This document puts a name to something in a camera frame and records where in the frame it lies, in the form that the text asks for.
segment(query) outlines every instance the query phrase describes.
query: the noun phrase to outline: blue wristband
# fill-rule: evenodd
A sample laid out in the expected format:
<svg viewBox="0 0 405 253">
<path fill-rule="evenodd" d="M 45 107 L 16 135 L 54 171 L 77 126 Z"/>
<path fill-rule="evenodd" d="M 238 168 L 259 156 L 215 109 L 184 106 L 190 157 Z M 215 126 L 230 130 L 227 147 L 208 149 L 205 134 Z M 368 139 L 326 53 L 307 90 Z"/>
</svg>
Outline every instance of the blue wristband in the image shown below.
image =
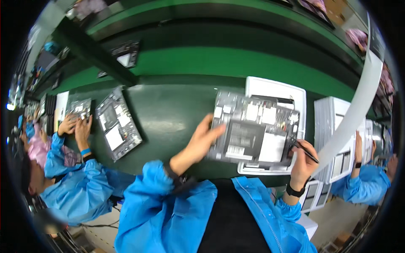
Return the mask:
<svg viewBox="0 0 405 253">
<path fill-rule="evenodd" d="M 85 154 L 90 153 L 90 152 L 91 152 L 90 149 L 85 149 L 85 150 L 82 150 L 82 151 L 80 152 L 80 154 L 81 154 L 81 155 L 85 155 Z"/>
</svg>

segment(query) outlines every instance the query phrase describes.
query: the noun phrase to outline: cable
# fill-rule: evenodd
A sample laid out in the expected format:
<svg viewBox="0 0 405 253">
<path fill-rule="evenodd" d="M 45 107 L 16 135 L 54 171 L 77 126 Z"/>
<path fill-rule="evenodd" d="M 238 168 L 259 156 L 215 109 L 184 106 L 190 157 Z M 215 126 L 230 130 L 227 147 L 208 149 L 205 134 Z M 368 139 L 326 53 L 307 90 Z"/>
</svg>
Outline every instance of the cable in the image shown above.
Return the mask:
<svg viewBox="0 0 405 253">
<path fill-rule="evenodd" d="M 84 227 L 113 227 L 113 228 L 118 229 L 118 227 L 112 226 L 112 225 L 116 224 L 117 222 L 119 222 L 119 220 L 117 220 L 116 222 L 111 223 L 109 225 L 86 225 L 86 224 L 82 224 L 82 226 L 84 226 Z"/>
</svg>

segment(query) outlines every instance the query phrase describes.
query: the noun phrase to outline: black shirt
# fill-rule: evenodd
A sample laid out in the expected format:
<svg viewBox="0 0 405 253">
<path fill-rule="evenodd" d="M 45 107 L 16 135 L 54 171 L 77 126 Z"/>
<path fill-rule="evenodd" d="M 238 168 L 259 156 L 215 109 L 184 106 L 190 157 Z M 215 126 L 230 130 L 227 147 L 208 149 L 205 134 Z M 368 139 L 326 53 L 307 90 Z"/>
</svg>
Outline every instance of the black shirt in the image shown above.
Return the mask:
<svg viewBox="0 0 405 253">
<path fill-rule="evenodd" d="M 263 233 L 230 179 L 211 180 L 218 189 L 198 253 L 269 253 Z"/>
</svg>

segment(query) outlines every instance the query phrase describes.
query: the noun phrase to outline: black wristwatch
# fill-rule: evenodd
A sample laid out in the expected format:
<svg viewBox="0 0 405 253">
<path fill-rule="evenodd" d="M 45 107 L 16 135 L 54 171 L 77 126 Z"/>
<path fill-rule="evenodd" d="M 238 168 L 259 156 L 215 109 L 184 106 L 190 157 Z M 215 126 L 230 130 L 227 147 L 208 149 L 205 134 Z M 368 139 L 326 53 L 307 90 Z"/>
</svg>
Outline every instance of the black wristwatch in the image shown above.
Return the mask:
<svg viewBox="0 0 405 253">
<path fill-rule="evenodd" d="M 301 197 L 303 194 L 304 194 L 304 192 L 305 192 L 305 187 L 307 186 L 307 183 L 308 183 L 308 181 L 311 179 L 311 177 L 309 177 L 308 179 L 307 179 L 307 181 L 305 182 L 305 184 L 304 184 L 304 187 L 300 190 L 300 191 L 295 191 L 295 190 L 293 190 L 292 188 L 291 188 L 291 186 L 290 186 L 290 182 L 288 182 L 288 185 L 287 185 L 287 189 L 286 189 L 286 192 L 287 192 L 287 194 L 288 195 L 290 195 L 290 196 L 294 196 L 294 197 Z"/>
<path fill-rule="evenodd" d="M 173 172 L 168 162 L 163 163 L 163 169 L 166 172 L 167 176 L 173 179 L 175 188 L 173 189 L 172 194 L 178 194 L 186 189 L 190 189 L 197 183 L 195 178 L 192 176 L 178 176 L 176 173 Z"/>
</svg>

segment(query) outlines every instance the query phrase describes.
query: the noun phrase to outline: blue jacket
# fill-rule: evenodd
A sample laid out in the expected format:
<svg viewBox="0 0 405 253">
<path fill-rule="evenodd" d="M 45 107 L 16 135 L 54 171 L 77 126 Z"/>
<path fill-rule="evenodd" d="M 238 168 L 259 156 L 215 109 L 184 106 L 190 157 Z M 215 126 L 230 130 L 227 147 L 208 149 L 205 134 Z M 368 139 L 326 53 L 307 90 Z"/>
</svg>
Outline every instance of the blue jacket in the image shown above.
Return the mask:
<svg viewBox="0 0 405 253">
<path fill-rule="evenodd" d="M 352 179 L 348 175 L 334 182 L 330 191 L 346 202 L 374 206 L 390 187 L 391 182 L 384 172 L 384 167 L 367 164 L 361 166 L 358 177 Z"/>
<path fill-rule="evenodd" d="M 273 253 L 317 252 L 305 228 L 296 223 L 301 204 L 289 206 L 271 201 L 258 178 L 232 179 L 257 221 Z M 115 250 L 118 253 L 195 253 L 217 197 L 217 189 L 206 180 L 177 198 L 169 195 L 173 181 L 161 161 L 148 162 L 143 175 L 124 192 Z"/>
<path fill-rule="evenodd" d="M 48 207 L 62 210 L 69 225 L 77 225 L 111 212 L 111 195 L 122 197 L 124 190 L 135 181 L 136 176 L 109 170 L 95 159 L 73 167 L 64 165 L 62 145 L 64 138 L 57 133 L 52 137 L 51 149 L 45 163 L 45 177 L 66 174 L 56 184 L 45 189 L 40 197 Z"/>
</svg>

